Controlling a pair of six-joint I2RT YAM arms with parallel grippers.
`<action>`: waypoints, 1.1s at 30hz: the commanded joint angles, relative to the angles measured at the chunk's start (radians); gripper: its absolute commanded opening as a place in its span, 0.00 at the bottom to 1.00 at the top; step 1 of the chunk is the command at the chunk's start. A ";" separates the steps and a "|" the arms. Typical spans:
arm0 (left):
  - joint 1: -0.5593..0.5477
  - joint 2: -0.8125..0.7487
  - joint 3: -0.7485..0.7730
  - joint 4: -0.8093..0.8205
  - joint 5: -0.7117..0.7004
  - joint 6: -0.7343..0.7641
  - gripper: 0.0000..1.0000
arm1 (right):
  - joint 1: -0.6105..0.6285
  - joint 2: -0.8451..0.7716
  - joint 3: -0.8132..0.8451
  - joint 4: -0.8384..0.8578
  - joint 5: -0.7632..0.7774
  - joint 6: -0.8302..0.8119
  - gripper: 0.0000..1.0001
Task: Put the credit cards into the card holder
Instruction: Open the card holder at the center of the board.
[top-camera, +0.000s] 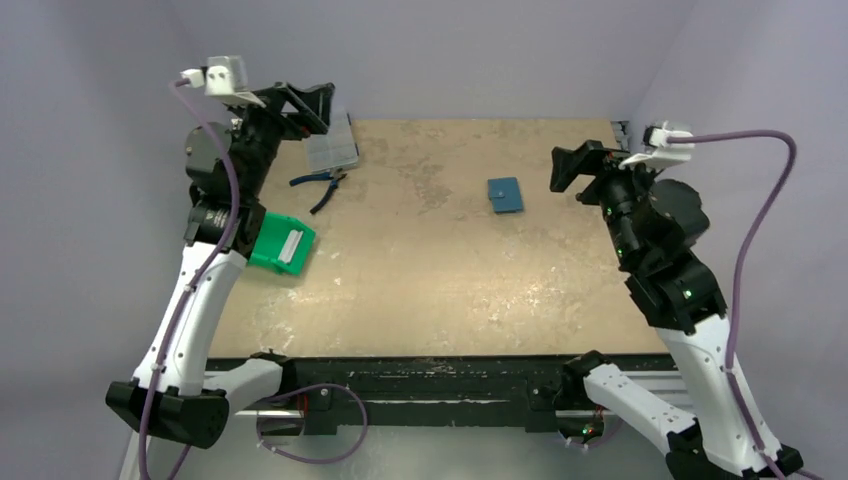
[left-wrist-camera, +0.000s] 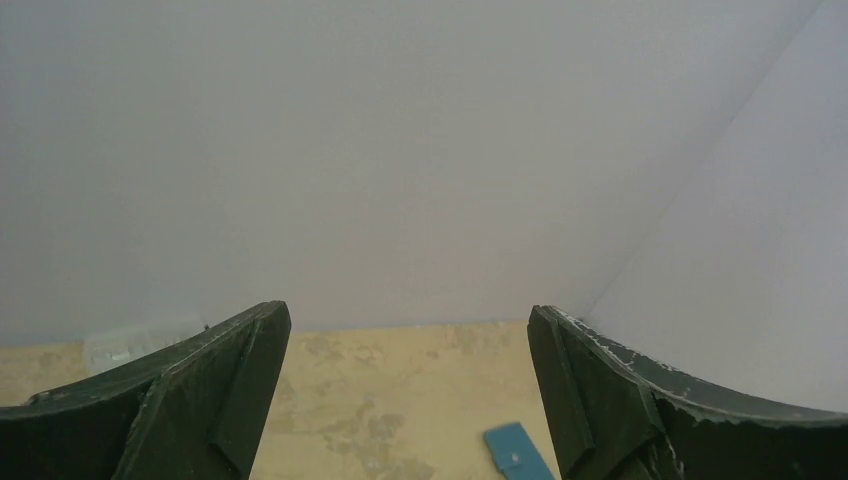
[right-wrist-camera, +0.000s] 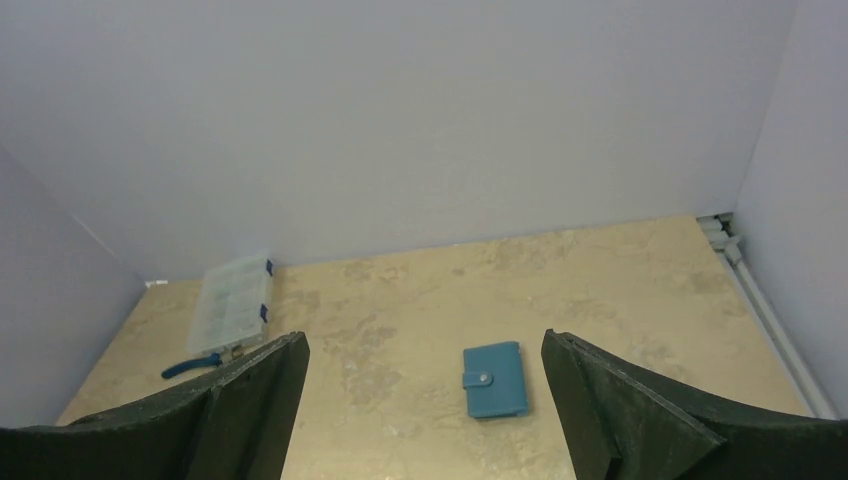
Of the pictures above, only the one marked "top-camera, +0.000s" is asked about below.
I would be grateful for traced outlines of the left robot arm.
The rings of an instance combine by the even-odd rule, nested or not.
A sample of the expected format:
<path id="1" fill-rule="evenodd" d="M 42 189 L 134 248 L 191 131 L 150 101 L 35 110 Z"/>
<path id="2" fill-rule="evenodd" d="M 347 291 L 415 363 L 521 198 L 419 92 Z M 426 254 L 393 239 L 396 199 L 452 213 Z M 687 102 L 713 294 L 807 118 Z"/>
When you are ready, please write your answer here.
<path id="1" fill-rule="evenodd" d="M 259 195 L 279 146 L 330 127 L 331 83 L 278 82 L 232 108 L 230 125 L 199 123 L 185 138 L 191 209 L 172 297 L 142 361 L 111 383 L 106 405 L 140 434 L 207 449 L 231 415 L 261 399 L 284 409 L 298 382 L 285 358 L 256 354 L 221 380 L 205 376 L 226 301 L 256 249 L 266 210 Z"/>

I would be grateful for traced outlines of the green plastic bin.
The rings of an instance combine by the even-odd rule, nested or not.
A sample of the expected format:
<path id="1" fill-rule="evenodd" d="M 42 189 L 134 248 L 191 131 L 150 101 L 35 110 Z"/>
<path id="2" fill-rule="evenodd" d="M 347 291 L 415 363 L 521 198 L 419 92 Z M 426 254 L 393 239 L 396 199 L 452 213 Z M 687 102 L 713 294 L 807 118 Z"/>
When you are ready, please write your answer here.
<path id="1" fill-rule="evenodd" d="M 301 230 L 304 234 L 291 263 L 283 264 L 278 255 L 290 230 Z M 315 239 L 315 231 L 299 219 L 267 212 L 248 264 L 278 275 L 299 276 Z"/>

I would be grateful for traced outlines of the white credit card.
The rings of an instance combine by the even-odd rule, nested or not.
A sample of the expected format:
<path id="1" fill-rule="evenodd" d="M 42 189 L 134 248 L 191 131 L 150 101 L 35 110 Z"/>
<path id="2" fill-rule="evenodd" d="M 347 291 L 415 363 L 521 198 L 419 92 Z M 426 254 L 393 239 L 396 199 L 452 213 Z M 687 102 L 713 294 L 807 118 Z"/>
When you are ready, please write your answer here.
<path id="1" fill-rule="evenodd" d="M 301 230 L 290 230 L 278 255 L 283 264 L 290 264 L 301 242 L 304 232 Z"/>

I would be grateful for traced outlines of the blue card holder wallet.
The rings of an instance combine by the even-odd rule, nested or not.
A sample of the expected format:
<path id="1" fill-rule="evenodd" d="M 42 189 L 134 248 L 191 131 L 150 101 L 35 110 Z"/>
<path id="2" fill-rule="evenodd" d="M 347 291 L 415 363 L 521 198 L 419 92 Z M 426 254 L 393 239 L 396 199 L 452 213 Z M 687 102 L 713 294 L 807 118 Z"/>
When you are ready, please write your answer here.
<path id="1" fill-rule="evenodd" d="M 518 213 L 524 210 L 524 202 L 516 177 L 488 179 L 487 191 L 495 214 Z"/>

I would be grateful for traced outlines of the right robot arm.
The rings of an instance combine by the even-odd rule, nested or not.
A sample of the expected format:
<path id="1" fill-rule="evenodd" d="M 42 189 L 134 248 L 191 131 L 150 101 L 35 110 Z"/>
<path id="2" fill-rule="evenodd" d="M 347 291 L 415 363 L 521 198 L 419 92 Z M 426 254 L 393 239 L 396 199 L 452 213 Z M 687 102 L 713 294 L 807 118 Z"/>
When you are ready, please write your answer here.
<path id="1" fill-rule="evenodd" d="M 783 479 L 803 471 L 801 453 L 770 430 L 736 354 L 737 314 L 712 270 L 693 252 L 708 229 L 699 193 L 661 179 L 648 156 L 588 140 L 552 152 L 549 187 L 597 206 L 633 303 L 665 344 L 691 399 L 673 406 L 637 384 L 607 356 L 590 351 L 568 362 L 564 399 L 616 414 L 664 457 L 676 479 Z"/>

